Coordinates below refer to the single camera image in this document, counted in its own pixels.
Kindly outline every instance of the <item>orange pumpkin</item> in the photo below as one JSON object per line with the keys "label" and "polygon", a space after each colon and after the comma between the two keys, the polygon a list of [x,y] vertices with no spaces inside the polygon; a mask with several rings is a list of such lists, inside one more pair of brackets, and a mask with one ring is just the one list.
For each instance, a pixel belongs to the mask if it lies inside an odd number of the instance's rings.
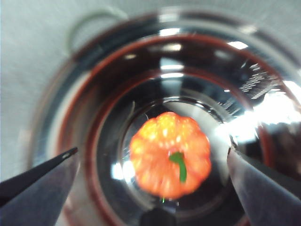
{"label": "orange pumpkin", "polygon": [[194,192],[211,171],[210,144],[198,123],[174,112],[146,121],[130,142],[141,189],[176,199]]}

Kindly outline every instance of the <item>clear glass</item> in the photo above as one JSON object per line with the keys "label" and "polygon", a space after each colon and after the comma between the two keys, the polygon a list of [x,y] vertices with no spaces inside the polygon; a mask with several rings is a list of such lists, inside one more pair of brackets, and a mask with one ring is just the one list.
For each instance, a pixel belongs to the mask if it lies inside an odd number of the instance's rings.
{"label": "clear glass", "polygon": [[[299,62],[249,24],[176,9],[142,16],[96,37],[59,72],[37,115],[32,162],[79,148],[70,224],[134,226],[160,207],[179,225],[242,225],[227,151],[235,145],[300,180],[300,84]],[[136,184],[128,144],[165,111],[199,123],[213,168],[196,192],[163,202]]]}

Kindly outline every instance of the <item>green stem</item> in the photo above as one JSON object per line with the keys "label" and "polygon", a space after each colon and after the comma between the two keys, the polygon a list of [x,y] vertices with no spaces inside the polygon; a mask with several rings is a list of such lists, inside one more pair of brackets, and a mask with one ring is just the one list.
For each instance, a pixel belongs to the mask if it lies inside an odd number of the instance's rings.
{"label": "green stem", "polygon": [[169,160],[177,163],[180,167],[180,181],[184,183],[187,177],[187,170],[184,162],[184,155],[181,152],[175,152],[169,156]]}

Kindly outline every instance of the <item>white surface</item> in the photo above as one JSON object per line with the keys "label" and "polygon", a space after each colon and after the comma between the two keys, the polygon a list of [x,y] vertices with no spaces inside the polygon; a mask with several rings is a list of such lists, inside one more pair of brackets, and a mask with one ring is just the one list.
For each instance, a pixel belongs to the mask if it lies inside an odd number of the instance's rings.
{"label": "white surface", "polygon": [[[64,38],[81,16],[105,5],[134,16],[163,6],[213,9],[268,29],[301,53],[299,0],[2,0],[1,1],[1,180],[26,170],[24,143],[35,107],[53,74],[67,55]],[[83,43],[113,20],[88,24],[78,38]]]}

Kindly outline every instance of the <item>gray background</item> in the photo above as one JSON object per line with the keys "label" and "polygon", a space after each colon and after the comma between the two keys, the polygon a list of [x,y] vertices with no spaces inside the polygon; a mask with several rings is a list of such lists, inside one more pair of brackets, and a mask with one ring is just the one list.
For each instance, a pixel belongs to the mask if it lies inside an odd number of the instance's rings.
{"label": "gray background", "polygon": [[[63,48],[68,29],[106,5],[129,16],[163,6],[225,12],[254,23],[301,53],[300,0],[2,0],[1,180],[26,170],[24,144],[43,91],[68,58]],[[76,46],[115,23],[91,21],[76,38]]]}

